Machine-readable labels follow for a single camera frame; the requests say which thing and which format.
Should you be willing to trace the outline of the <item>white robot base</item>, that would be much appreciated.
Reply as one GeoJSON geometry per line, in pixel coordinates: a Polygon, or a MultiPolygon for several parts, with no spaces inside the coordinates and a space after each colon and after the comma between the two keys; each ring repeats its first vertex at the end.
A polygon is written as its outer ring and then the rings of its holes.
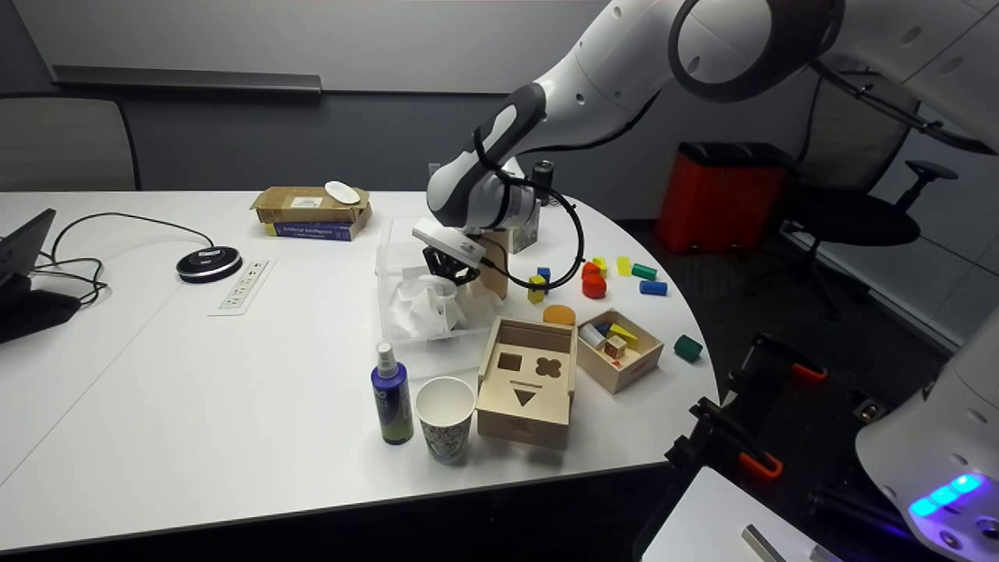
{"type": "Polygon", "coordinates": [[[854,457],[919,545],[999,562],[999,308],[931,388],[858,432],[854,457]]]}

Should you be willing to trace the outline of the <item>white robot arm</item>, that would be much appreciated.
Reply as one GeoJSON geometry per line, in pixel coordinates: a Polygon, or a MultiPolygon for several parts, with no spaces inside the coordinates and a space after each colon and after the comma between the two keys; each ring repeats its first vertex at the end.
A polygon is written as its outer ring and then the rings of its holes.
{"type": "Polygon", "coordinates": [[[475,240],[529,220],[547,185],[515,178],[522,153],[600,147],[623,135],[666,83],[733,102],[819,58],[847,0],[607,0],[575,47],[510,90],[470,141],[426,178],[426,220],[411,234],[433,275],[495,264],[475,240]]]}

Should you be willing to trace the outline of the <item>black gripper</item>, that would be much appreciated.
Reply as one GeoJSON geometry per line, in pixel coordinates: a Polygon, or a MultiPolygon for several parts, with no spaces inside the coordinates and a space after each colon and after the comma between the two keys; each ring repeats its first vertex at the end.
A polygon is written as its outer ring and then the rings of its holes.
{"type": "Polygon", "coordinates": [[[455,288],[462,288],[479,275],[479,247],[477,244],[464,244],[455,253],[425,247],[422,257],[425,257],[425,264],[431,275],[451,281],[455,288]]]}

